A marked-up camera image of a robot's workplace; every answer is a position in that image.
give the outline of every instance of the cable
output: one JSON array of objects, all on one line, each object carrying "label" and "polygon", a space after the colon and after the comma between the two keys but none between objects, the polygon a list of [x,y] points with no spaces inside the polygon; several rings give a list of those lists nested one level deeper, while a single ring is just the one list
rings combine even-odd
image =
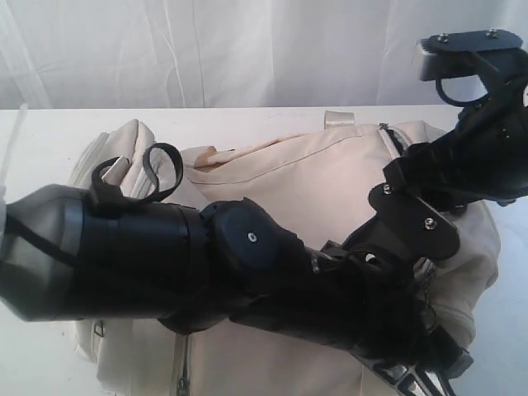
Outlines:
[{"label": "cable", "polygon": [[446,94],[446,91],[444,91],[444,87],[442,86],[442,80],[441,78],[437,78],[435,81],[436,85],[436,92],[438,93],[438,96],[442,101],[447,103],[448,105],[452,105],[454,107],[468,107],[468,106],[477,106],[482,105],[485,101],[489,99],[489,95],[486,94],[479,99],[474,99],[472,101],[456,101],[455,99],[448,97]]}]

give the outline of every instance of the robotic arm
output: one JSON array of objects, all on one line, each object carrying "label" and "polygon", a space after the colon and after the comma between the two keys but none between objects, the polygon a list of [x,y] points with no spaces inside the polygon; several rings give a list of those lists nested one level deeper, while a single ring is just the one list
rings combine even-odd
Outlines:
[{"label": "robotic arm", "polygon": [[[459,249],[442,212],[528,195],[528,55],[517,36],[490,32],[419,44],[422,79],[436,80],[441,97],[442,79],[473,74],[488,94],[447,97],[464,108],[455,129],[384,169],[386,183],[369,195],[375,217],[342,245],[305,247],[250,200],[201,212],[161,203],[182,179],[182,158],[155,144],[144,154],[155,189],[142,200],[102,181],[114,158],[94,170],[88,191],[46,186],[8,205],[0,296],[29,321],[156,318],[188,334],[229,318],[349,351],[400,394],[413,394],[413,384],[453,394],[447,379],[471,359],[427,320],[413,268]],[[155,148],[177,174],[165,191],[149,161]]]}]

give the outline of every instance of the cream bag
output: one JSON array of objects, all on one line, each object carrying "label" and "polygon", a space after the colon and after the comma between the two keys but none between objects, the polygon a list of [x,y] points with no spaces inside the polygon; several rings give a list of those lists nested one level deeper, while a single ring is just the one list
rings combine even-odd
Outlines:
[{"label": "cream bag", "polygon": [[[391,128],[404,146],[443,134],[423,122]],[[99,143],[98,155],[83,155],[72,184],[87,187],[86,175],[98,163],[122,155],[130,165],[110,169],[105,177],[120,184],[126,195],[146,195],[149,184],[139,159],[152,142],[148,128],[131,121]],[[358,125],[222,153],[212,147],[192,148],[182,156],[186,177],[166,201],[202,208],[207,201],[248,197],[306,245],[321,248],[329,239],[344,241],[374,214],[368,193],[384,180],[382,168],[398,152],[377,125]],[[171,176],[163,158],[158,174],[162,181]],[[482,202],[470,205],[454,223],[461,249],[437,263],[440,269],[429,296],[440,323],[466,347],[475,337],[472,310],[497,279],[500,243]],[[177,395],[182,379],[183,385],[190,384],[191,396],[393,394],[344,351],[229,321],[188,339],[155,320],[74,326],[78,351],[97,363],[103,386],[121,394]],[[185,394],[183,388],[179,394]]]}]

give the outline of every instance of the black strap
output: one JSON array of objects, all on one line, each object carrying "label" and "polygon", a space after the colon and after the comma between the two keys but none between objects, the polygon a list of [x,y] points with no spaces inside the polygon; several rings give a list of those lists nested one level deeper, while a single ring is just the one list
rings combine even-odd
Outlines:
[{"label": "black strap", "polygon": [[[168,155],[176,174],[174,184],[170,188],[162,191],[159,190],[159,178],[150,160],[150,154],[154,149],[161,149]],[[178,149],[167,143],[155,143],[148,147],[143,154],[143,169],[147,178],[154,186],[153,192],[140,200],[127,198],[123,196],[119,186],[107,184],[102,180],[102,172],[116,163],[118,159],[119,157],[116,157],[100,163],[92,172],[92,185],[90,186],[89,196],[91,198],[92,210],[97,215],[104,217],[117,216],[124,211],[140,205],[160,202],[169,197],[182,183],[183,159]]]}]

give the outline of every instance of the white fabric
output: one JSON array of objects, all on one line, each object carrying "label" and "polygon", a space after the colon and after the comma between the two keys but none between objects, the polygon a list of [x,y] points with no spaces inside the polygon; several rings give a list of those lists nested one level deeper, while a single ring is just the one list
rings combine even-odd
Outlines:
[{"label": "white fabric", "polygon": [[[508,28],[523,0],[0,0],[0,108],[440,102],[417,40]],[[469,99],[474,82],[453,82]]]},{"label": "white fabric", "polygon": [[[442,133],[422,122],[395,130],[408,143]],[[153,136],[144,125],[131,121],[107,142],[111,139],[115,144],[105,146],[95,163],[80,167],[97,165],[104,153],[126,153],[131,164],[121,188],[130,193],[130,186],[143,183],[138,158]],[[187,196],[171,196],[169,201],[202,206],[206,199],[247,196],[313,248],[327,239],[344,240],[373,214],[366,201],[368,191],[383,181],[381,168],[397,155],[386,133],[375,125],[325,130],[230,152],[205,147],[183,154],[186,191],[177,193]],[[166,178],[163,165],[159,172]],[[497,277],[499,242],[482,203],[471,205],[455,223],[462,248],[438,263],[442,269],[430,293],[441,323],[466,347],[474,338],[473,307]],[[148,320],[105,321],[102,339],[88,326],[92,324],[78,323],[79,347],[97,363],[98,378],[106,388],[132,395],[174,394],[179,336]],[[81,339],[88,334],[89,342]],[[227,321],[192,338],[192,396],[390,394],[342,351]]]}]

